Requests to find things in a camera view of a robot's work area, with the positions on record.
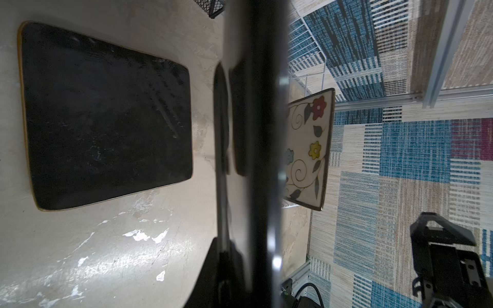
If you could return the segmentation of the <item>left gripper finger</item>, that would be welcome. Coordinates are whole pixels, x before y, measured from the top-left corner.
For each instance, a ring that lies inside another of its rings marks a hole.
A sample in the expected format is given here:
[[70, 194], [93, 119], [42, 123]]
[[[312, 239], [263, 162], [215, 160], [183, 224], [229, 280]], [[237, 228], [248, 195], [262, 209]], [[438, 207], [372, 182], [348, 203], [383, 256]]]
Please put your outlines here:
[[244, 307], [243, 258], [232, 243], [221, 252], [214, 238], [185, 307]]

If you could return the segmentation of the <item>black square plate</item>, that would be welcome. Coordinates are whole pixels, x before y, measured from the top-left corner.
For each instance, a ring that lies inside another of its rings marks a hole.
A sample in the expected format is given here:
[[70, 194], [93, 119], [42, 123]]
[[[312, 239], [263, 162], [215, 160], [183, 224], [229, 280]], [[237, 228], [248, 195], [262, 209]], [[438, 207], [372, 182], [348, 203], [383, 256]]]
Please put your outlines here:
[[186, 66], [44, 23], [18, 55], [32, 195], [67, 210], [189, 180]]

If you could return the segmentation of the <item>floral square plate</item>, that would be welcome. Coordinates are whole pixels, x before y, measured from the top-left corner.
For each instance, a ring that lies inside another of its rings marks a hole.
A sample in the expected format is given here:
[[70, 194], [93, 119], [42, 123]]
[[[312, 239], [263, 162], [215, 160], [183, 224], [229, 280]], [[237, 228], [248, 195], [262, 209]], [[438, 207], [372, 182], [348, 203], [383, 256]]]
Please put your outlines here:
[[244, 307], [279, 307], [288, 2], [227, 1], [214, 73], [218, 248], [243, 258]]

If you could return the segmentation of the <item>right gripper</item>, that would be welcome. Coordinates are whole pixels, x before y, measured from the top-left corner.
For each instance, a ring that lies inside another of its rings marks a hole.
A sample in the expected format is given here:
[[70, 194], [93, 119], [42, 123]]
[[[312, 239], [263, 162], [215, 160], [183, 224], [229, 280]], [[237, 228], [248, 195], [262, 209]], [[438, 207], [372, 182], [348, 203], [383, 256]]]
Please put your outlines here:
[[492, 232], [484, 232], [479, 254], [473, 233], [437, 213], [420, 213], [410, 226], [414, 296], [422, 307], [492, 307]]

